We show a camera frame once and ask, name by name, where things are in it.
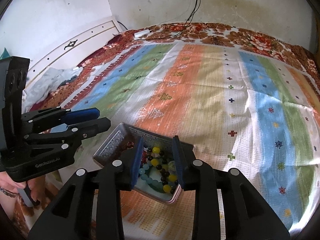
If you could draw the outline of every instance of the green stripe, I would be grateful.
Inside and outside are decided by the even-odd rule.
[[[116,111],[126,103],[128,98],[138,89],[144,78],[160,63],[174,45],[175,44],[156,45],[155,48],[146,53],[142,59],[127,72],[126,76],[121,77],[119,81],[110,88],[108,93],[91,107],[96,107],[100,110],[100,117],[111,119]],[[87,148],[94,146],[103,136],[105,135],[102,133],[82,141],[82,147]],[[82,149],[78,150],[75,157],[79,157],[81,153]]]
[[[279,97],[282,101],[282,107],[288,129],[291,133],[291,138],[296,149],[297,183],[300,197],[302,199],[302,207],[305,211],[309,203],[309,195],[314,177],[314,166],[306,166],[313,160],[313,149],[308,128],[304,118],[301,116],[301,112],[297,107],[295,100],[291,96],[276,68],[272,65],[269,59],[263,57],[258,58],[277,87]]]

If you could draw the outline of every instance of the black wire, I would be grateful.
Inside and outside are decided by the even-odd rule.
[[[121,22],[117,21],[118,23],[120,23],[126,30],[128,30],[128,28],[126,26],[124,26]]]
[[[138,40],[136,40],[136,41],[162,40],[162,39],[166,39],[166,38],[174,38],[174,37],[176,37],[176,36],[178,36],[178,35],[181,35],[181,34],[183,33],[183,31],[184,31],[187,27],[189,27],[189,26],[190,26],[190,23],[192,22],[192,20],[193,20],[193,17],[194,17],[194,15],[195,15],[195,13],[196,13],[196,12],[198,11],[198,9],[200,8],[201,0],[200,0],[200,3],[199,3],[198,8],[197,8],[197,10],[196,10],[197,4],[198,4],[198,0],[196,0],[196,5],[195,5],[194,9],[192,10],[192,12],[191,12],[191,14],[190,14],[189,18],[186,20],[186,22],[185,22],[185,24],[184,24],[184,26],[183,26],[183,29],[182,29],[180,32],[178,32],[177,34],[175,34],[175,35],[169,35],[169,36],[166,36],[166,37],[163,37],[163,38],[155,38],[155,39],[138,39]]]

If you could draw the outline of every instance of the white headboard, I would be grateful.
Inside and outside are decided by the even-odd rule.
[[[111,16],[85,32],[67,40],[53,51],[42,57],[28,70],[26,88],[41,78],[49,67],[67,69],[77,66],[83,59],[102,48],[114,35],[122,32],[116,19]]]

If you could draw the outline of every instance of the bead bracelet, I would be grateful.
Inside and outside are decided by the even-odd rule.
[[[153,167],[155,167],[161,173],[161,181],[149,177],[150,171]],[[148,148],[147,150],[144,150],[141,159],[139,174],[140,178],[142,180],[145,180],[153,190],[160,193],[171,193],[173,195],[177,188],[177,185],[179,184],[177,176],[174,174],[170,174],[168,160],[164,152],[160,151],[158,147]]]

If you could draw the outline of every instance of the orange stripe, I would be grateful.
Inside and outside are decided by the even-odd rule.
[[[202,63],[204,49],[204,46],[191,44],[183,47],[163,82],[155,90],[154,96],[141,110],[135,126],[167,136],[177,133],[191,97],[192,81],[197,77]],[[169,82],[178,85],[168,86]],[[150,118],[148,113],[154,109],[160,110],[164,116]]]
[[[291,75],[293,76],[295,81],[298,83],[298,85],[300,86],[304,95],[306,96],[308,102],[312,106],[313,114],[315,116],[315,119],[316,119],[318,125],[320,126],[320,115],[319,115],[320,103],[319,103],[317,95],[315,94],[314,90],[312,89],[312,87],[309,85],[309,83],[305,79],[304,75],[302,75],[301,73],[298,73],[297,71],[295,71],[291,68],[287,67],[287,69],[289,70],[289,72],[291,73]]]
[[[205,46],[201,45],[190,44],[183,47],[163,82],[158,85],[154,95],[141,110],[135,126],[167,136],[173,136],[178,132],[191,98],[191,84],[195,83],[198,70],[202,65],[204,50]],[[169,82],[175,82],[178,85],[168,86]],[[150,118],[148,112],[155,108],[164,116]],[[140,221],[140,229],[156,236],[161,236],[164,230],[168,229],[165,239],[174,239],[179,236],[179,239],[187,240],[192,233],[194,192],[182,192],[179,199],[174,206],[166,206],[137,192],[121,192],[121,201],[125,203],[122,210],[125,215],[128,215],[126,220],[129,223],[135,224]]]

